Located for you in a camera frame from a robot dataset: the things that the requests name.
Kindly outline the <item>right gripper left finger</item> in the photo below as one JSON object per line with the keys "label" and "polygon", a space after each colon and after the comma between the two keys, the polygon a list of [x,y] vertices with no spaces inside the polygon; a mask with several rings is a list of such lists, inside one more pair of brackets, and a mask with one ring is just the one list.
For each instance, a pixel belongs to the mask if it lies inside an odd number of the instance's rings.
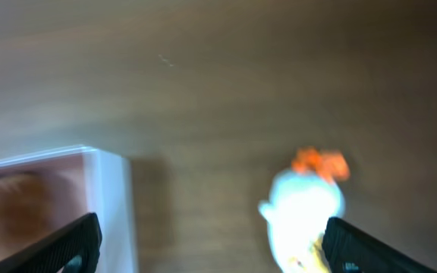
{"label": "right gripper left finger", "polygon": [[90,212],[0,261],[0,273],[95,273],[101,243],[98,215]]}

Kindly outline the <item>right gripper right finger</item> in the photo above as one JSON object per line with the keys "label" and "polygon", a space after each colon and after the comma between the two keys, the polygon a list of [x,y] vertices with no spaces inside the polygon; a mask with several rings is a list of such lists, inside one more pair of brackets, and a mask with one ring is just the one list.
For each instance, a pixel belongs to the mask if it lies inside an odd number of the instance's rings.
{"label": "right gripper right finger", "polygon": [[437,273],[341,218],[328,220],[322,250],[333,273]]}

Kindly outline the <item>white plush chicken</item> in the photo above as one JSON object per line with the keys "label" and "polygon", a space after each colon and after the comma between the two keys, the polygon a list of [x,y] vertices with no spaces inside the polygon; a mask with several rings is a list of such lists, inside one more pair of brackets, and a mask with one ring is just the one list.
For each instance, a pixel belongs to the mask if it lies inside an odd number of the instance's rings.
{"label": "white plush chicken", "polygon": [[259,202],[258,211],[267,222],[269,247],[281,271],[330,271],[322,257],[322,238],[328,220],[344,215],[338,183],[350,174],[338,150],[307,147],[273,177],[269,198]]}

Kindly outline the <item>brown plush bear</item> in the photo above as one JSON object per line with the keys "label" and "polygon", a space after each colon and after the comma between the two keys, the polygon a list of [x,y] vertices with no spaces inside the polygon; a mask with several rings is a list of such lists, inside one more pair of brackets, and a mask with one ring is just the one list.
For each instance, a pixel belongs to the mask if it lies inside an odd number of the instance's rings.
{"label": "brown plush bear", "polygon": [[0,177],[0,261],[46,236],[51,212],[51,193],[39,175]]}

